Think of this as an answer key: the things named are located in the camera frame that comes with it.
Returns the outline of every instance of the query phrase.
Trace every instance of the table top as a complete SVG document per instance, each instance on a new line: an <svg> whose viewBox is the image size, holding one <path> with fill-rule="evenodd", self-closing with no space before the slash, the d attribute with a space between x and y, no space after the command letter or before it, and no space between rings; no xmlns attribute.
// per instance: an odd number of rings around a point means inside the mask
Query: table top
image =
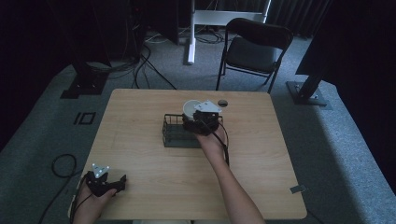
<svg viewBox="0 0 396 224"><path fill-rule="evenodd" d="M266 92L114 90L83 174L110 166L108 182L127 175L126 190L103 219L227 219L216 176L200 148L163 146L164 114L189 100L226 100L231 169L265 219L306 216L298 182Z"/></svg>

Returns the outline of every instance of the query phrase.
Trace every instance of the wire basket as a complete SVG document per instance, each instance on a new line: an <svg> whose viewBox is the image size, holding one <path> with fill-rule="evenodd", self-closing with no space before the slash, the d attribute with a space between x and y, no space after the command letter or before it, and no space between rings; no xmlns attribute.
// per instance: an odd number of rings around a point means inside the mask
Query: wire basket
<svg viewBox="0 0 396 224"><path fill-rule="evenodd" d="M163 145L165 147L201 147L193 133L183 128L183 116L165 114L163 117Z"/></svg>

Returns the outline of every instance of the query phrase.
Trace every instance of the human hand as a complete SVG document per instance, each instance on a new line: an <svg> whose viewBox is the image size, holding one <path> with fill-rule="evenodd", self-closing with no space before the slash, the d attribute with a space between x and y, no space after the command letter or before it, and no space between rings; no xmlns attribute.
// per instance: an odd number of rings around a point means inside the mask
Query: human hand
<svg viewBox="0 0 396 224"><path fill-rule="evenodd" d="M221 125L218 127L217 130L214 131L214 133L219 137L222 143L225 142L225 132ZM195 136L200 143L201 148L204 151L207 159L211 163L217 161L224 161L223 145L213 133L208 136L204 136L201 134L196 134Z"/></svg>
<svg viewBox="0 0 396 224"><path fill-rule="evenodd" d="M106 204L116 193L116 189L110 189L101 197L96 197L83 181L78 195L73 224L92 224L99 218Z"/></svg>

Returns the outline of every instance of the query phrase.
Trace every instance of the gray carpet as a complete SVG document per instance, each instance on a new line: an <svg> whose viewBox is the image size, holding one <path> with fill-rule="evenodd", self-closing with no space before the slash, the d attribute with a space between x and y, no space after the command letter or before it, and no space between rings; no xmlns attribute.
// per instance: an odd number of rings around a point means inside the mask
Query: gray carpet
<svg viewBox="0 0 396 224"><path fill-rule="evenodd" d="M187 45L183 40L179 46L161 39L151 41L158 43L147 43L151 50L149 61L178 89L215 89L222 44L197 42L195 64L186 65ZM295 105L290 97L285 83L305 81L306 76L294 74L309 43L310 40L295 37L271 93L297 179L309 188L303 193L309 213L302 220L268 223L394 223L395 195L336 88L323 81L318 88L332 109ZM54 158L64 153L73 154L77 158L77 170L82 169L111 92L131 88L134 82L131 72L118 72L110 75L102 95L60 99L74 76L73 67L68 66L51 81L29 117L0 153L0 223L38 222L66 180L52 173ZM172 89L148 66L141 70L137 81L144 89ZM261 84L259 77L230 72L222 79L220 90L266 91L267 86ZM85 120L76 121L78 113L86 113ZM86 124L92 113L95 113L92 124ZM69 158L60 159L56 164L56 170L64 175L70 174L72 168ZM43 223L67 223L67 209L77 184L78 175L61 192Z"/></svg>

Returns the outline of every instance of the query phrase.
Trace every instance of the human arm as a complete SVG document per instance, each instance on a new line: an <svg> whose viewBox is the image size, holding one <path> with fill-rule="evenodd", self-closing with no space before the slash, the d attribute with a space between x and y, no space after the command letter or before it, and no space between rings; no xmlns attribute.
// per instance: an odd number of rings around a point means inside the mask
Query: human arm
<svg viewBox="0 0 396 224"><path fill-rule="evenodd" d="M85 181L83 181L78 195L77 210L74 214L73 224L94 223L116 192L116 189L110 189L101 197L96 197L92 194Z"/></svg>
<svg viewBox="0 0 396 224"><path fill-rule="evenodd" d="M224 142L224 130L218 128L218 137ZM223 148L213 135L196 135L219 181L219 186L231 223L265 223L260 210L239 184L224 160Z"/></svg>

